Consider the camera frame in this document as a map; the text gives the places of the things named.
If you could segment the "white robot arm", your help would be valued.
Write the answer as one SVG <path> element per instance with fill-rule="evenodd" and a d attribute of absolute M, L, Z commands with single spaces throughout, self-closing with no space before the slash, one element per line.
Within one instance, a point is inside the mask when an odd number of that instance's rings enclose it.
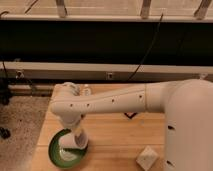
<path fill-rule="evenodd" d="M 80 127 L 85 114 L 162 112 L 165 114 L 164 171 L 213 171 L 213 82 L 188 79 L 134 86 L 82 96 L 71 82 L 61 85 L 50 109 L 68 132 L 59 147 L 84 150 Z"/>

